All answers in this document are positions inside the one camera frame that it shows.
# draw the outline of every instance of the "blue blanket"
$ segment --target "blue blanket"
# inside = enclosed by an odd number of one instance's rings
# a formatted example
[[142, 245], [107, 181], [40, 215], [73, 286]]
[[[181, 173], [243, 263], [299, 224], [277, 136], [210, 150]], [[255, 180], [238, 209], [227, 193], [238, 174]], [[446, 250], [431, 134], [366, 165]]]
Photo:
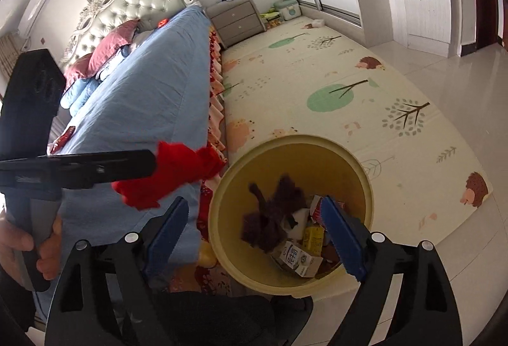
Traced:
[[[157, 142], [180, 142], [196, 150], [206, 145], [210, 91], [210, 22], [201, 8], [190, 7], [153, 32], [129, 55], [72, 118], [76, 133], [60, 152], [78, 154], [149, 149]], [[200, 184], [187, 184], [160, 201], [161, 208], [139, 212], [126, 206], [110, 184], [89, 190], [65, 190], [62, 265], [73, 245], [87, 239], [110, 244], [163, 215], [176, 196], [189, 202], [189, 222], [170, 260], [197, 261], [201, 241], [196, 229]], [[48, 315], [57, 281], [36, 295], [37, 308]]]

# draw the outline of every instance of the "hand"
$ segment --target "hand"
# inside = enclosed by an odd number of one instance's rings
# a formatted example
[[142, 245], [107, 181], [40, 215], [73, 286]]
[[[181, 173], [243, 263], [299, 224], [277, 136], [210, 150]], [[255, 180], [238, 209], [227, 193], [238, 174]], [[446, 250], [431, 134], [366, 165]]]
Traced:
[[[38, 251], [40, 259], [37, 269], [46, 280], [52, 280], [60, 271], [60, 251], [62, 246], [62, 219], [57, 216], [53, 223], [53, 233], [44, 241]], [[34, 248], [32, 236], [7, 221], [5, 211], [0, 213], [0, 265], [18, 284], [21, 272], [14, 257], [14, 250], [31, 251]]]

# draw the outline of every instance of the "tufted headboard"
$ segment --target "tufted headboard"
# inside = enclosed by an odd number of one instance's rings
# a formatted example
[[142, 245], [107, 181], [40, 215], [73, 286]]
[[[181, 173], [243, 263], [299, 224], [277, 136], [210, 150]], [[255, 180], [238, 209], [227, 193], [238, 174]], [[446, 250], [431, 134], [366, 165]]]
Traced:
[[60, 67], [65, 70], [78, 58], [93, 52], [111, 30], [127, 20], [139, 18], [140, 30], [157, 27], [164, 18], [171, 18], [197, 0], [87, 0], [79, 24], [65, 50]]

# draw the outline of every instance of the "pink pillow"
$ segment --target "pink pillow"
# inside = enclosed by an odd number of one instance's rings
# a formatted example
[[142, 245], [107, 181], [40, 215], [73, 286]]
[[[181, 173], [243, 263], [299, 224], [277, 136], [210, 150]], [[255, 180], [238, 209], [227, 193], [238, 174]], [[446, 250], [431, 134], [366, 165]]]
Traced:
[[88, 64], [90, 63], [91, 58], [92, 54], [89, 53], [88, 55], [79, 58], [65, 70], [64, 76], [67, 80], [67, 83], [65, 84], [65, 90], [69, 89], [70, 86], [76, 82], [76, 80], [81, 78], [87, 79], [93, 76], [88, 72]]
[[88, 74], [95, 75], [108, 59], [116, 53], [118, 48], [132, 43], [134, 30], [136, 30], [138, 22], [139, 19], [128, 20], [108, 33], [108, 36], [98, 44], [92, 53], [92, 58], [88, 64]]

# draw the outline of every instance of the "yellow package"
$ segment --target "yellow package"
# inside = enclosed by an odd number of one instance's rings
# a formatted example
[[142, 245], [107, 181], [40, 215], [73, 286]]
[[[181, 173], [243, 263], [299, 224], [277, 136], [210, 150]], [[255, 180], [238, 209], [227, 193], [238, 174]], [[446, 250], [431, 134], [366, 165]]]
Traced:
[[303, 236], [303, 249], [314, 256], [321, 257], [323, 249], [324, 228], [314, 224], [305, 229]]

